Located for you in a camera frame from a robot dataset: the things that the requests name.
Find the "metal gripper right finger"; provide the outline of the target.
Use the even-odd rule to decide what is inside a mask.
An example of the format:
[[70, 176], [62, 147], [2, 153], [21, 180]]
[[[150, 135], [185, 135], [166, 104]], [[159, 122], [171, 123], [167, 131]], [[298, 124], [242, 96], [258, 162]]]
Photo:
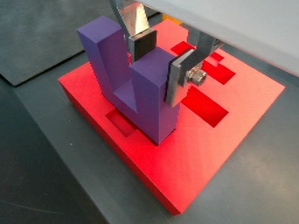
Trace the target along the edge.
[[203, 61], [223, 46], [223, 42], [198, 29], [189, 30], [187, 43], [195, 48], [186, 50], [170, 63], [167, 90], [165, 101], [171, 107], [182, 101], [187, 94], [189, 84], [199, 86], [207, 79]]

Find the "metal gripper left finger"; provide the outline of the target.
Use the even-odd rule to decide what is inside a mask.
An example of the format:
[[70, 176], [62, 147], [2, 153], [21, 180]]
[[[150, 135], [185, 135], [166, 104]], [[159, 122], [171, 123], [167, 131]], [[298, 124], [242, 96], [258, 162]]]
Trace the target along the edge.
[[126, 34], [131, 60], [142, 59], [157, 47], [157, 30], [150, 27], [146, 7], [135, 0], [110, 0]]

